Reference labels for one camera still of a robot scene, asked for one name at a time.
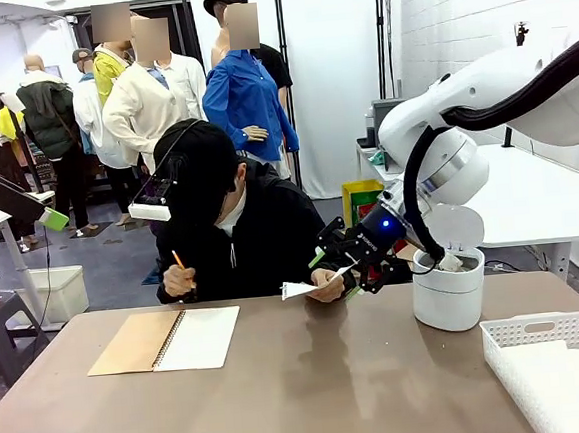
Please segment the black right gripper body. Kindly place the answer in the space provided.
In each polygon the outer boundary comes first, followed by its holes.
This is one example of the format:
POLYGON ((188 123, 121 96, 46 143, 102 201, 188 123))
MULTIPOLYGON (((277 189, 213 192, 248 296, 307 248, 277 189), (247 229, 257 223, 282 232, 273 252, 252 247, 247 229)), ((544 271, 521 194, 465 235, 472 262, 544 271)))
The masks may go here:
POLYGON ((406 228, 389 210, 378 206, 350 228, 350 238, 355 242, 353 259, 360 264, 379 264, 397 241, 406 238, 406 228))

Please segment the person's left hand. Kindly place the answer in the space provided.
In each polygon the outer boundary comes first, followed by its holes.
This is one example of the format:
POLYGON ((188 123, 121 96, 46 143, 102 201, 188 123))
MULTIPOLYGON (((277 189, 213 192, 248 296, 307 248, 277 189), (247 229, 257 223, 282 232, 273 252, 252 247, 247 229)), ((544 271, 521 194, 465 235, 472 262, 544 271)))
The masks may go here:
POLYGON ((344 278, 333 270, 317 268, 311 273, 310 280, 315 289, 309 297, 315 301, 331 303, 344 294, 344 278))

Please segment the person's right hand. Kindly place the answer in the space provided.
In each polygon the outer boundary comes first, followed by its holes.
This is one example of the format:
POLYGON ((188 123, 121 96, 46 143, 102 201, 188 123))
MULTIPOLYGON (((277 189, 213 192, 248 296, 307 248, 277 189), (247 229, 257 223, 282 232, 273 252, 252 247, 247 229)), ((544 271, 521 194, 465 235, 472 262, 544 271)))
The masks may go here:
POLYGON ((171 265, 164 272, 164 289, 173 298, 190 294, 197 286, 195 276, 196 271, 192 267, 183 268, 178 264, 171 265))

